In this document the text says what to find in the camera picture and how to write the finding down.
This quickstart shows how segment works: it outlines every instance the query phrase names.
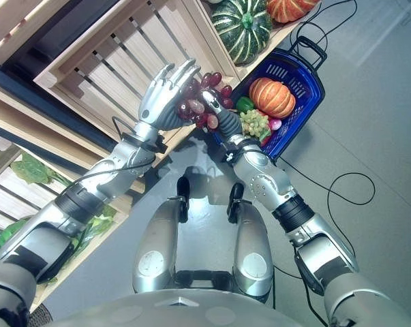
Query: black cable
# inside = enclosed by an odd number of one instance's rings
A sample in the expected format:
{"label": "black cable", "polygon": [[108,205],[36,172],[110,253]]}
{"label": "black cable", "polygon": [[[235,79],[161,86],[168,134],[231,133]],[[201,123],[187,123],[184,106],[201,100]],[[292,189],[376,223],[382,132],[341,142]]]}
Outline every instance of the black cable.
{"label": "black cable", "polygon": [[130,131],[133,131],[132,127],[129,126],[128,123],[126,123],[124,120],[120,119],[119,117],[112,116],[111,120],[112,120],[112,123],[114,124],[114,126],[116,127],[116,130],[117,130],[117,133],[118,133],[120,139],[122,139],[122,133],[121,133],[121,130],[119,129],[119,125],[117,125],[117,122],[120,122],[120,124],[122,124],[123,126],[128,128]]}
{"label": "black cable", "polygon": [[307,296],[307,303],[308,303],[309,309],[316,316],[316,318],[319,319],[320,323],[322,323],[323,326],[328,327],[328,324],[326,323],[326,321],[324,321],[323,318],[320,317],[320,315],[317,313],[316,310],[314,310],[313,306],[311,305],[311,299],[309,298],[307,283],[305,282],[305,280],[302,280],[302,282],[303,282],[303,286],[305,288],[305,295]]}
{"label": "black cable", "polygon": [[275,298],[275,269],[273,269],[273,277],[272,277],[272,291],[273,291],[273,309],[276,309],[276,298]]}
{"label": "black cable", "polygon": [[102,174],[112,174],[113,172],[122,172],[124,170],[131,170],[131,169],[137,169],[137,168],[141,168],[141,167],[145,167],[147,165],[150,165],[151,163],[153,163],[155,161],[155,159],[157,159],[156,156],[153,156],[152,160],[149,160],[148,162],[145,163],[141,163],[135,166],[128,166],[128,167],[123,167],[123,168],[117,168],[117,169],[111,169],[111,170],[105,170],[103,172],[94,172],[93,174],[88,174],[85,175],[83,177],[77,178],[75,181],[72,182],[72,184],[70,184],[68,187],[66,187],[59,196],[62,196],[70,187],[78,184],[79,182],[94,177],[94,176],[98,176],[98,175],[102,175]]}
{"label": "black cable", "polygon": [[[360,173],[360,172],[347,172],[347,173],[345,173],[345,174],[341,174],[341,175],[338,176],[336,179],[334,179],[334,181],[331,183],[330,187],[325,187],[325,186],[321,185],[320,183],[316,182],[314,179],[309,178],[307,175],[303,174],[300,170],[298,170],[297,168],[295,168],[293,165],[291,165],[291,164],[290,164],[288,161],[286,161],[284,158],[280,157],[280,159],[281,159],[282,161],[284,161],[286,164],[288,164],[292,169],[294,169],[294,170],[295,170],[296,172],[298,172],[300,175],[304,176],[306,179],[308,179],[308,180],[311,181],[312,183],[314,183],[314,184],[316,184],[317,186],[319,186],[319,187],[321,187],[321,188],[323,188],[323,189],[325,189],[325,190],[328,191],[328,193],[327,193],[327,195],[326,195],[326,206],[327,206],[327,208],[328,208],[329,217],[331,218],[331,221],[334,223],[334,226],[339,230],[339,232],[341,233],[341,235],[343,235],[343,237],[344,237],[344,238],[346,239],[346,241],[349,243],[350,248],[351,248],[351,250],[352,250],[352,254],[354,255],[354,257],[356,257],[356,252],[355,252],[354,245],[352,244],[352,242],[350,241],[350,239],[346,236],[346,234],[343,232],[343,230],[341,230],[341,228],[338,226],[337,222],[336,222],[335,219],[334,219],[333,214],[331,213],[331,205],[330,205],[330,202],[329,202],[329,198],[330,198],[330,194],[333,193],[333,194],[335,194],[336,196],[340,197],[341,199],[343,199],[343,200],[345,200],[345,201],[347,201],[347,202],[349,202],[349,203],[351,203],[351,204],[354,204],[354,205],[356,205],[356,206],[364,206],[365,204],[370,203],[370,202],[374,199],[374,197],[375,197],[375,194],[376,194],[376,186],[375,186],[374,181],[373,181],[369,176],[367,176],[366,174],[363,174],[363,173]],[[335,184],[340,178],[345,177],[345,176],[347,176],[347,175],[359,175],[359,176],[363,176],[363,177],[365,177],[365,178],[367,178],[367,179],[369,180],[369,182],[371,183],[371,186],[374,188],[374,192],[372,193],[372,195],[370,196],[370,198],[369,198],[367,201],[365,201],[365,202],[355,202],[355,201],[352,201],[352,200],[349,200],[349,199],[343,197],[341,194],[338,194],[337,192],[335,192],[335,191],[332,190],[334,184]]]}
{"label": "black cable", "polygon": [[317,41],[317,44],[319,44],[320,41],[322,41],[324,38],[326,38],[328,34],[330,34],[331,32],[334,32],[336,29],[338,29],[339,27],[341,27],[345,22],[347,22],[348,20],[350,20],[350,19],[356,14],[356,12],[357,12],[357,10],[358,10],[358,4],[356,3],[356,0],[345,0],[345,1],[341,1],[341,2],[334,3],[334,4],[332,4],[332,5],[324,8],[324,9],[322,10],[322,11],[324,11],[325,9],[328,9],[328,8],[333,7],[333,6],[335,6],[335,5],[339,5],[339,4],[346,3],[346,2],[353,2],[353,3],[355,4],[355,8],[354,8],[353,13],[351,13],[351,15],[349,15],[345,20],[343,20],[341,23],[339,23],[336,27],[334,27],[333,29],[330,29],[320,40]]}
{"label": "black cable", "polygon": [[332,194],[335,194],[335,195],[338,196],[339,198],[342,198],[343,200],[345,200],[345,201],[347,201],[347,202],[349,202],[349,203],[355,204],[356,206],[364,206],[365,204],[368,204],[369,202],[371,202],[371,201],[373,200],[373,198],[375,197],[375,192],[376,192],[375,183],[374,183],[374,182],[372,181],[372,179],[371,179],[370,177],[368,177],[366,174],[363,174],[363,173],[361,173],[361,172],[347,172],[347,173],[342,174],[342,175],[340,175],[340,176],[337,177],[337,178],[341,178],[341,177],[346,176],[346,175],[361,175],[361,176],[363,176],[363,177],[366,177],[366,178],[370,181],[371,185],[374,187],[374,192],[372,193],[370,199],[368,199],[368,200],[365,201],[365,202],[359,203],[359,202],[354,202],[354,201],[352,201],[352,200],[349,200],[349,199],[345,198],[344,196],[340,195],[339,193],[334,192],[333,190],[330,189],[330,187],[325,187],[325,186],[323,186],[322,184],[316,182],[316,181],[315,181],[314,179],[312,179],[312,178],[309,178],[307,175],[305,175],[305,174],[302,173],[300,170],[298,170],[297,168],[295,168],[291,163],[289,163],[289,162],[288,162],[287,160],[285,160],[283,157],[279,157],[279,158],[280,158],[282,161],[284,161],[286,164],[288,164],[293,170],[295,170],[296,172],[298,172],[300,175],[304,176],[304,177],[305,177],[307,180],[309,180],[310,182],[312,182],[312,183],[316,184],[317,186],[323,188],[325,191],[330,191]]}
{"label": "black cable", "polygon": [[[351,15],[349,15],[347,18],[345,18],[341,23],[339,23],[337,26],[333,27],[332,29],[330,29],[329,31],[325,32],[322,27],[320,27],[319,25],[317,25],[316,23],[312,22],[312,20],[314,20],[315,18],[317,18],[321,13],[323,13],[325,10],[332,8],[336,5],[341,5],[344,3],[348,3],[348,2],[353,2],[355,4],[355,8],[353,13],[351,13]],[[326,52],[327,48],[328,48],[328,34],[334,32],[336,29],[338,29],[339,27],[341,27],[344,23],[346,23],[348,20],[350,20],[357,12],[358,10],[358,4],[356,3],[356,0],[343,0],[343,1],[339,1],[336,3],[333,3],[332,5],[329,5],[325,8],[323,8],[322,10],[320,10],[320,8],[322,7],[322,3],[319,5],[317,11],[310,16],[307,20],[304,20],[303,22],[301,22],[296,30],[296,40],[299,37],[299,34],[301,32],[301,30],[306,26],[306,25],[311,25],[311,26],[315,26],[317,27],[319,30],[321,30],[323,36],[316,42],[316,44],[319,44],[323,39],[325,39],[325,47],[323,49],[323,51]],[[292,41],[292,36],[293,36],[293,31],[290,33],[290,45],[293,46],[293,41]],[[297,44],[296,47],[296,53],[299,55],[299,45]],[[314,61],[312,63],[312,65],[315,65],[318,61],[320,60],[320,58],[317,58],[316,61]]]}
{"label": "black cable", "polygon": [[290,277],[293,277],[293,278],[296,278],[296,279],[302,279],[302,277],[299,277],[299,276],[296,276],[296,275],[292,275],[292,274],[290,274],[289,272],[286,272],[286,271],[284,271],[284,270],[282,270],[280,267],[278,267],[278,266],[276,266],[276,265],[273,265],[276,269],[278,269],[281,273],[283,273],[283,274],[285,274],[285,275],[287,275],[287,276],[290,276]]}

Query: green striped squash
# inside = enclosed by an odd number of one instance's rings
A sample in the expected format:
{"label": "green striped squash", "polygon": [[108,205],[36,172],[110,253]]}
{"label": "green striped squash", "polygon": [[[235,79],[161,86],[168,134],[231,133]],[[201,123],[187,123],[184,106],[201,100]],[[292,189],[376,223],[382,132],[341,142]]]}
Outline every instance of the green striped squash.
{"label": "green striped squash", "polygon": [[272,29],[266,0],[224,0],[211,21],[236,65],[253,61]]}

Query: green grapes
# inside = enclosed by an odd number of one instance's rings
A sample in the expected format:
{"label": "green grapes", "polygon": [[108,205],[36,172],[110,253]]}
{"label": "green grapes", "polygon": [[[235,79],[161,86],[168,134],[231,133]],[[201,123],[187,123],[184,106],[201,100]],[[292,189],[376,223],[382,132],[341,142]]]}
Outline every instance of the green grapes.
{"label": "green grapes", "polygon": [[243,134],[253,138],[260,138],[261,135],[269,129],[269,121],[267,116],[260,113],[258,110],[249,110],[246,113],[240,113],[241,125]]}

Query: green pepper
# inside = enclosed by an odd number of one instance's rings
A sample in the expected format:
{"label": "green pepper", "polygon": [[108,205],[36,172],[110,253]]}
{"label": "green pepper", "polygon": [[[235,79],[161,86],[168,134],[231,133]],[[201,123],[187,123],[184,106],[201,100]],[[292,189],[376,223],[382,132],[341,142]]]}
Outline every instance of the green pepper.
{"label": "green pepper", "polygon": [[253,110],[254,109],[254,103],[252,102],[252,100],[248,97],[241,97],[236,105],[235,108],[237,109],[238,112],[248,112],[249,110]]}

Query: blue basket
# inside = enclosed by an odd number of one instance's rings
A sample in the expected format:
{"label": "blue basket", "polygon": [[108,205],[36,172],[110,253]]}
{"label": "blue basket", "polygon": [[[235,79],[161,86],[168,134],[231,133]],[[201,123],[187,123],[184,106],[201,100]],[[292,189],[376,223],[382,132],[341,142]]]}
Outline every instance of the blue basket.
{"label": "blue basket", "polygon": [[[293,53],[294,47],[298,45],[312,48],[318,53],[320,62],[317,66],[313,67]],[[316,71],[325,59],[326,53],[317,44],[301,36],[289,50],[275,49],[232,92],[231,98],[236,103],[240,97],[249,96],[249,86],[255,79],[268,77],[283,82],[296,98],[292,114],[282,120],[281,128],[262,147],[272,158],[281,155],[324,99],[325,91]]]}

